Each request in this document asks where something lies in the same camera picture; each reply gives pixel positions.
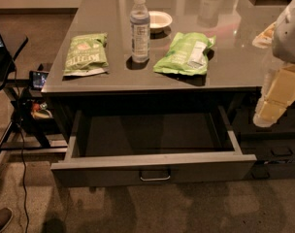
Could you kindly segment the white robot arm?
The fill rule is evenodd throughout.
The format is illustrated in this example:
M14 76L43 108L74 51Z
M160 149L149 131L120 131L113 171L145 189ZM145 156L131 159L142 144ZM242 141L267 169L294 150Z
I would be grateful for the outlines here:
M295 101L295 0L252 44L261 49L271 47L273 56L283 61L266 73L253 116L256 126L271 127Z

